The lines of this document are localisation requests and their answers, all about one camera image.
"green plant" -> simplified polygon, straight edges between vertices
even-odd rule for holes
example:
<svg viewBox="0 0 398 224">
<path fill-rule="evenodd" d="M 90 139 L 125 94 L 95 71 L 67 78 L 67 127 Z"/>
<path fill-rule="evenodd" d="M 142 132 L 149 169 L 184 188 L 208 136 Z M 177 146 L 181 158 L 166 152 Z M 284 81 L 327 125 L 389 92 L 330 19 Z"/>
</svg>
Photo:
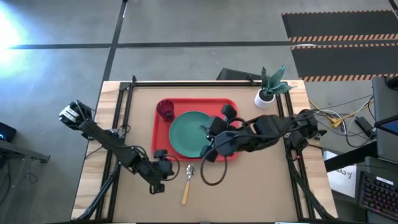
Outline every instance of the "green plant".
<svg viewBox="0 0 398 224">
<path fill-rule="evenodd" d="M 285 65 L 281 66 L 278 71 L 271 77 L 267 75 L 266 69 L 263 67 L 261 71 L 261 93 L 264 96 L 284 94 L 296 86 L 289 86 L 286 82 L 280 82 L 285 73 Z"/>
</svg>

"white pot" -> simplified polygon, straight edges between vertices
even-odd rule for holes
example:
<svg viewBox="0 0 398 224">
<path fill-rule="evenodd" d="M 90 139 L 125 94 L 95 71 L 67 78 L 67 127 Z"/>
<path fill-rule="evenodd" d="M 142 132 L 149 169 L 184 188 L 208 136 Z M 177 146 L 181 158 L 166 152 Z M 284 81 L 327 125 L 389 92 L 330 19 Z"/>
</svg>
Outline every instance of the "white pot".
<svg viewBox="0 0 398 224">
<path fill-rule="evenodd" d="M 268 107 L 275 101 L 275 95 L 273 95 L 272 100 L 270 100 L 270 101 L 264 101 L 264 100 L 262 100 L 262 99 L 260 98 L 260 91 L 261 91 L 261 90 L 259 90 L 259 91 L 257 92 L 257 95 L 256 95 L 256 97 L 255 97 L 255 99 L 254 99 L 254 103 L 256 104 L 256 106 L 257 106 L 258 108 L 266 109 L 266 108 L 268 108 Z"/>
</svg>

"potted plant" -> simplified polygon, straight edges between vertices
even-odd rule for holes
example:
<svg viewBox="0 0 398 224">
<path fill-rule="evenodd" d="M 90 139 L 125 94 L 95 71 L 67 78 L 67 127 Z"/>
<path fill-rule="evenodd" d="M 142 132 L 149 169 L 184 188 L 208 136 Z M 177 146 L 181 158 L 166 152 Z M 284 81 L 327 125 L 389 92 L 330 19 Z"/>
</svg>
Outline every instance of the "potted plant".
<svg viewBox="0 0 398 224">
<path fill-rule="evenodd" d="M 286 82 L 280 82 L 285 72 L 285 65 L 281 66 L 273 76 L 268 76 L 266 69 L 261 71 L 261 89 L 257 92 L 254 103 L 257 107 L 265 109 L 275 100 L 276 94 L 284 94 L 293 87 Z"/>
</svg>

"concrete floor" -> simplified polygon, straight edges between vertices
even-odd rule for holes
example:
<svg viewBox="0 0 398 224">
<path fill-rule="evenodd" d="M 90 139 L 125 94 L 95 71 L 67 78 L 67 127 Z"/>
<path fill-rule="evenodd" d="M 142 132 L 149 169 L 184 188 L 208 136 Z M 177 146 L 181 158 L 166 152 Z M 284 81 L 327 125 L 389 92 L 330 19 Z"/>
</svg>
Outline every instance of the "concrete floor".
<svg viewBox="0 0 398 224">
<path fill-rule="evenodd" d="M 0 47 L 8 44 L 110 44 L 121 0 L 0 1 Z M 388 0 L 132 0 L 119 43 L 191 41 L 285 41 L 280 14 L 299 11 L 391 9 Z M 87 142 L 58 121 L 59 112 L 79 99 L 95 108 L 109 49 L 0 49 L 0 121 L 15 127 L 15 143 L 51 154 L 33 164 L 39 181 L 25 183 L 9 223 L 69 220 Z M 223 67 L 259 73 L 287 64 L 285 79 L 297 79 L 289 47 L 117 49 L 110 80 L 214 80 Z M 320 107 L 372 93 L 371 82 L 307 83 Z M 366 100 L 334 108 L 350 113 Z M 369 113 L 363 111 L 368 121 Z M 359 132 L 353 125 L 352 131 Z M 362 138 L 352 138 L 361 144 Z M 328 133 L 322 146 L 352 150 Z"/>
</svg>

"red tray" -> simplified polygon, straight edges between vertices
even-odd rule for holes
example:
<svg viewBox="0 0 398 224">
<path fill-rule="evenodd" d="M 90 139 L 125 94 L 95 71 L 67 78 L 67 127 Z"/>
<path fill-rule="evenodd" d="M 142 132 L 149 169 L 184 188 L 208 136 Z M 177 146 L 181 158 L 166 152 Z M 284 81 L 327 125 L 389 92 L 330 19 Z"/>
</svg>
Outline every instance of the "red tray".
<svg viewBox="0 0 398 224">
<path fill-rule="evenodd" d="M 223 118 L 224 115 L 221 114 L 221 109 L 225 104 L 232 105 L 236 111 L 238 110 L 238 107 L 232 100 L 225 98 L 166 98 L 163 100 L 170 100 L 174 103 L 175 117 L 187 111 L 201 111 L 209 116 L 219 116 Z M 175 156 L 180 161 L 200 161 L 200 158 L 185 157 L 174 150 L 169 140 L 169 129 L 171 125 L 171 122 L 164 122 L 163 118 L 155 112 L 152 154 L 155 153 L 156 149 L 167 149 L 169 154 Z M 237 156 L 238 153 L 235 153 L 232 156 L 228 156 L 227 160 L 235 159 Z M 223 156 L 218 156 L 216 161 L 224 161 Z"/>
</svg>

